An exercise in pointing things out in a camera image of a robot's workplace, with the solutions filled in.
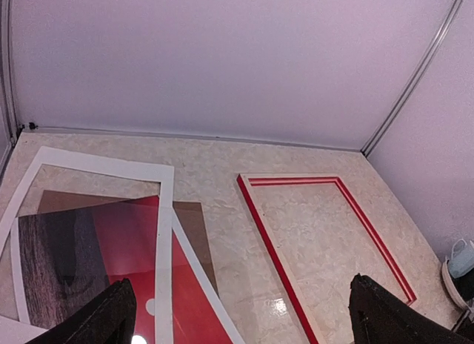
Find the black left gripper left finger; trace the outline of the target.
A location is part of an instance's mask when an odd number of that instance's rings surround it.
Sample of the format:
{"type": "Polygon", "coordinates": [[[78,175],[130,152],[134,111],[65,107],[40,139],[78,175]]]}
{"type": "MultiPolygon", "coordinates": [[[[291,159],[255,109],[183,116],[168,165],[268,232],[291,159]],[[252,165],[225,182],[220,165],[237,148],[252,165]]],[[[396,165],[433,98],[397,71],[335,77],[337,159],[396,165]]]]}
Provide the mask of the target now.
{"type": "Polygon", "coordinates": [[[27,344],[131,343],[135,324],[136,296],[130,280],[125,278],[27,344]]]}

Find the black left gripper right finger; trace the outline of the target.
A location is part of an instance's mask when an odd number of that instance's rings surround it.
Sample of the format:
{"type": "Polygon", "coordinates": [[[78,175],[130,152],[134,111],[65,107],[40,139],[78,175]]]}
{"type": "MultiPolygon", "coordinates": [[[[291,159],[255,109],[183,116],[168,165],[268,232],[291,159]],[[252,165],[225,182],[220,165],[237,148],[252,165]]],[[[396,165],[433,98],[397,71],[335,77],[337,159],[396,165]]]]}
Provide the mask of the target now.
{"type": "Polygon", "coordinates": [[[360,343],[472,343],[473,324],[453,332],[424,317],[367,275],[350,283],[353,341],[360,343]]]}

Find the red wooden picture frame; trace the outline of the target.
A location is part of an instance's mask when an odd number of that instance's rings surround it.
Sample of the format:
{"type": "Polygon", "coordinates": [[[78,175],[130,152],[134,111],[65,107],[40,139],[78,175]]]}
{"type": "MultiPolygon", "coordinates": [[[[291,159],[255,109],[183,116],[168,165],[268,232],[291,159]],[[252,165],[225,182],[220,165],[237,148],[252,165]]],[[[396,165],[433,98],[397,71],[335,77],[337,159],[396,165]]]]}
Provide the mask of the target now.
{"type": "Polygon", "coordinates": [[[417,302],[418,295],[409,278],[405,276],[401,266],[397,263],[397,259],[390,252],[390,248],[384,243],[383,238],[340,176],[317,173],[240,173],[236,177],[236,181],[309,343],[326,343],[326,340],[309,306],[306,304],[306,299],[297,284],[295,275],[290,270],[287,259],[278,249],[275,235],[267,224],[264,212],[256,204],[254,187],[334,184],[392,272],[407,298],[406,304],[411,306],[417,302]]]}

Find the red and dark photo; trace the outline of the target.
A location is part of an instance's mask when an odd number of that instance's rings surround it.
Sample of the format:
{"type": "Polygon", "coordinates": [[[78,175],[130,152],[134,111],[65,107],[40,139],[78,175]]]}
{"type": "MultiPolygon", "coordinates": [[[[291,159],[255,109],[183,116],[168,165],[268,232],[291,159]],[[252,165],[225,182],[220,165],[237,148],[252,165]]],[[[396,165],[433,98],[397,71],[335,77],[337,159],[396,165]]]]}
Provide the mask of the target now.
{"type": "MultiPolygon", "coordinates": [[[[155,341],[157,196],[18,218],[19,319],[50,329],[115,281],[136,296],[135,335],[155,341]]],[[[172,343],[231,343],[173,237],[172,343]]]]}

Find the white mat board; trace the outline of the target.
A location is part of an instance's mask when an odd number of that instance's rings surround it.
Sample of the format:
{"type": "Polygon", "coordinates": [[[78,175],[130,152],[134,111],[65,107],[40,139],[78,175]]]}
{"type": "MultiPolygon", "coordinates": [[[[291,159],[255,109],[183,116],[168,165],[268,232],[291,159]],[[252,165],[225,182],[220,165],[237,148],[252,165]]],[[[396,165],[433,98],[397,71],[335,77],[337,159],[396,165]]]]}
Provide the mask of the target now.
{"type": "Polygon", "coordinates": [[[218,322],[222,325],[232,343],[243,343],[244,340],[226,312],[221,300],[213,291],[197,256],[186,238],[181,224],[173,210],[174,167],[168,165],[133,162],[114,159],[68,150],[41,147],[34,156],[26,173],[15,189],[10,202],[1,217],[1,245],[4,245],[10,229],[16,220],[23,200],[42,165],[52,165],[88,173],[97,173],[122,179],[134,179],[161,184],[155,259],[155,339],[157,343],[173,342],[173,307],[172,307],[172,238],[176,237],[190,267],[201,286],[205,297],[214,310],[218,322]]]}

